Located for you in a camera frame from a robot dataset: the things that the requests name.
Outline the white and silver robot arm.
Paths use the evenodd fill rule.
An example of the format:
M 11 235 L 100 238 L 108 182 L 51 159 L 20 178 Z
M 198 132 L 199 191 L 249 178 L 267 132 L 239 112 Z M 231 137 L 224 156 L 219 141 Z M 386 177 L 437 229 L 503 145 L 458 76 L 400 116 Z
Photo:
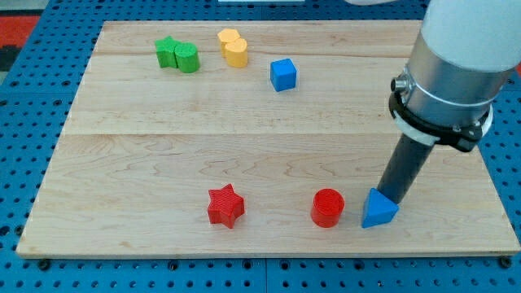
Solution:
M 436 144 L 472 151 L 519 62 L 519 0 L 429 2 L 409 61 L 391 83 L 389 111 L 402 135 L 379 191 L 399 203 Z

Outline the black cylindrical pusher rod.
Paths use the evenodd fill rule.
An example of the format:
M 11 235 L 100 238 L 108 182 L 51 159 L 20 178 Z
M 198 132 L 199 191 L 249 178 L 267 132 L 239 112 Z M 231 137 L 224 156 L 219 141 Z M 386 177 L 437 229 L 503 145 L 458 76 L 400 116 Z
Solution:
M 433 148 L 434 146 L 422 144 L 402 134 L 387 163 L 377 190 L 393 203 L 399 204 Z

